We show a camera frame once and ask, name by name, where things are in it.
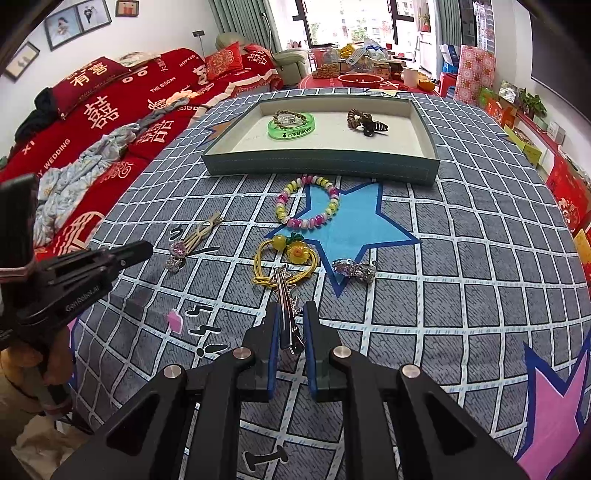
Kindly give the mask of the purple crystal hair clip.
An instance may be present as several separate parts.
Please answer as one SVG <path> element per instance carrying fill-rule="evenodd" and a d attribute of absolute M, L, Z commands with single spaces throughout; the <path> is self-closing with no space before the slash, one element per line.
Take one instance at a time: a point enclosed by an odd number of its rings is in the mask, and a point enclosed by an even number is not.
<path fill-rule="evenodd" d="M 165 262 L 165 269 L 172 274 L 176 274 L 180 269 L 183 269 L 187 256 L 188 250 L 183 241 L 171 244 L 168 259 Z"/>

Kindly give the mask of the beige hair clip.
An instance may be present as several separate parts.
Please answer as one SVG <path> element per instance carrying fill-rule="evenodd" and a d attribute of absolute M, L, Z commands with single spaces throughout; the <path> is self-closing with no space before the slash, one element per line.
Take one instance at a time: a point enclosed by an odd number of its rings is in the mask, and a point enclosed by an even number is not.
<path fill-rule="evenodd" d="M 207 239 L 212 230 L 223 221 L 221 212 L 215 212 L 207 220 L 200 223 L 193 232 L 183 240 L 184 255 L 188 256 L 197 251 L 197 247 Z"/>

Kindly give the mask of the silver crystal hair clip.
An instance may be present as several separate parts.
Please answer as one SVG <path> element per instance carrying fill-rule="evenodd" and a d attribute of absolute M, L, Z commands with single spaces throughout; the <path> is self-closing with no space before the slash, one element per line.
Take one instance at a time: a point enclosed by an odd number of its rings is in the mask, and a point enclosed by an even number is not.
<path fill-rule="evenodd" d="M 332 261 L 332 270 L 345 278 L 353 278 L 365 283 L 373 282 L 377 275 L 376 266 L 367 262 L 356 262 L 351 258 Z"/>

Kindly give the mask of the silver rhinestone hair clip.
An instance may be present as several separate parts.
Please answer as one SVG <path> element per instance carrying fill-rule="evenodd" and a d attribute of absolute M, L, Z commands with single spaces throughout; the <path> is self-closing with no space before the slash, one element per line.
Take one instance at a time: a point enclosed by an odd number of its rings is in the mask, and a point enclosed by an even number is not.
<path fill-rule="evenodd" d="M 280 349 L 288 350 L 291 355 L 297 356 L 304 351 L 304 340 L 297 326 L 295 303 L 290 296 L 286 269 L 277 267 L 274 271 L 274 279 L 280 305 Z"/>

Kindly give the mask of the grey blue blanket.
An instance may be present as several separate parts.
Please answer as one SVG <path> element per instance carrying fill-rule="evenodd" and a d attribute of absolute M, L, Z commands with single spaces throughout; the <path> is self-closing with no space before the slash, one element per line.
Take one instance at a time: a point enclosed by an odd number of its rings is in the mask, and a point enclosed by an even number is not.
<path fill-rule="evenodd" d="M 189 103 L 180 98 L 144 118 L 114 129 L 84 150 L 71 164 L 50 168 L 39 181 L 33 226 L 33 246 L 44 247 L 63 227 L 89 188 L 122 158 L 125 149 L 147 128 Z"/>

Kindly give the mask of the grey checked table cloth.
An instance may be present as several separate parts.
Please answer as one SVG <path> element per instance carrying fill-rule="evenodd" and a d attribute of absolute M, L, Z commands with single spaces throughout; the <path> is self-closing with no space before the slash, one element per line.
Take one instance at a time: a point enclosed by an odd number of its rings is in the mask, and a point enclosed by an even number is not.
<path fill-rule="evenodd" d="M 335 229 L 308 237 L 320 265 L 294 286 L 370 361 L 412 363 L 533 479 L 560 473 L 590 415 L 590 298 L 558 202 L 483 111 L 413 97 L 441 164 L 428 187 L 336 177 Z M 267 245 L 288 177 L 213 176 L 212 135 L 256 105 L 229 100 L 139 175 L 93 247 L 136 240 L 126 270 L 73 331 L 75 406 L 101 426 L 169 364 L 207 365 L 276 299 L 253 282 L 286 261 Z"/>

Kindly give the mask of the dark red pillow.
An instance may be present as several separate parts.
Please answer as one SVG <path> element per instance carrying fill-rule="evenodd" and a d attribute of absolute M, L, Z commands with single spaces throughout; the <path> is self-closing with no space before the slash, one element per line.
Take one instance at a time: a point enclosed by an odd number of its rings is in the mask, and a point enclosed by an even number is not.
<path fill-rule="evenodd" d="M 99 57 L 70 75 L 52 88 L 57 112 L 65 118 L 81 102 L 111 81 L 126 76 L 131 70 L 114 60 Z"/>

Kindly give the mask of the green translucent bangle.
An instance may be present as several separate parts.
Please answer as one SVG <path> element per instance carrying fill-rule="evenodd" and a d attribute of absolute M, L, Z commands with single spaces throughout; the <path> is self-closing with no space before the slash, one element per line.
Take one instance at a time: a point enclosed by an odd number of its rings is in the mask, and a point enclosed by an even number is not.
<path fill-rule="evenodd" d="M 294 140 L 315 131 L 315 117 L 310 113 L 277 110 L 267 123 L 267 134 L 274 140 Z"/>

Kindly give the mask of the red embroidered cushion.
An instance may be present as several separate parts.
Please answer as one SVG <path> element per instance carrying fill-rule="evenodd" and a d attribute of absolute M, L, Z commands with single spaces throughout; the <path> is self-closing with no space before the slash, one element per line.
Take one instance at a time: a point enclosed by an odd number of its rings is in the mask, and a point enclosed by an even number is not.
<path fill-rule="evenodd" d="M 238 42 L 230 44 L 205 58 L 207 80 L 212 82 L 228 73 L 242 70 L 242 54 Z"/>

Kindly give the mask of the green shallow box tray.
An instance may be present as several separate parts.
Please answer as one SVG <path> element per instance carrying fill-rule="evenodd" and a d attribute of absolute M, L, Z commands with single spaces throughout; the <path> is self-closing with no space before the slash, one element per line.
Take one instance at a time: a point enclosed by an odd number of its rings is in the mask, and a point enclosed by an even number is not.
<path fill-rule="evenodd" d="M 315 131 L 274 140 L 267 123 L 277 110 L 310 113 Z M 363 135 L 362 120 L 388 132 Z M 431 185 L 440 158 L 426 120 L 409 99 L 384 95 L 313 94 L 260 100 L 233 119 L 202 154 L 214 175 L 308 173 Z"/>

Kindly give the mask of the black hair claw clip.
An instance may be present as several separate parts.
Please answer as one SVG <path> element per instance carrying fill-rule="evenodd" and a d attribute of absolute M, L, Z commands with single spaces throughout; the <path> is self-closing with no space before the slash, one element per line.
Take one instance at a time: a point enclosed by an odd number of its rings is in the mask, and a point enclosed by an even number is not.
<path fill-rule="evenodd" d="M 376 133 L 383 133 L 389 131 L 389 126 L 387 124 L 377 120 L 363 119 L 362 126 L 363 135 L 367 137 L 372 137 Z"/>

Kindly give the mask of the red round table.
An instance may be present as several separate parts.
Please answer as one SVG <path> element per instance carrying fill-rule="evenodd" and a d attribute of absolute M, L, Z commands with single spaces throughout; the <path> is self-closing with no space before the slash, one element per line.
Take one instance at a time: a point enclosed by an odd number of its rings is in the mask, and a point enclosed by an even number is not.
<path fill-rule="evenodd" d="M 318 88 L 361 88 L 365 90 L 378 89 L 385 91 L 399 91 L 422 93 L 428 95 L 438 95 L 436 89 L 423 90 L 419 87 L 411 88 L 406 86 L 401 80 L 382 80 L 378 81 L 377 75 L 370 74 L 343 74 L 337 78 L 320 79 L 308 75 L 298 83 L 300 89 L 318 89 Z"/>

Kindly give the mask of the white mug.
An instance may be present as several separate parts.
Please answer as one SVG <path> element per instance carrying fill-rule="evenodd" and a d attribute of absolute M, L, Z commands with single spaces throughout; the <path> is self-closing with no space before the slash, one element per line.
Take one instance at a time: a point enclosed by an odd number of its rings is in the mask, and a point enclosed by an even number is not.
<path fill-rule="evenodd" d="M 405 67 L 402 72 L 402 79 L 407 88 L 417 88 L 419 83 L 419 71 L 414 68 Z"/>

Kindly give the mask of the green potted plant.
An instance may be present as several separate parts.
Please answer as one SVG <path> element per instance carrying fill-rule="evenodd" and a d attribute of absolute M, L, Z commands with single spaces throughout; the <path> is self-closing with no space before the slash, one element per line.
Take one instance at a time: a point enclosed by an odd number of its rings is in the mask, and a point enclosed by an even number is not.
<path fill-rule="evenodd" d="M 531 94 L 525 88 L 519 90 L 518 106 L 523 113 L 533 120 L 535 117 L 544 119 L 547 115 L 547 110 L 538 94 Z"/>

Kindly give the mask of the pink floral gift box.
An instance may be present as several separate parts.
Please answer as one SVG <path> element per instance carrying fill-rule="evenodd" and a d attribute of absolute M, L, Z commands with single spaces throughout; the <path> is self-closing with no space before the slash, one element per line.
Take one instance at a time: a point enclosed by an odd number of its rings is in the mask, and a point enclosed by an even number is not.
<path fill-rule="evenodd" d="M 468 45 L 461 46 L 454 99 L 477 105 L 483 88 L 491 88 L 496 72 L 494 54 Z"/>

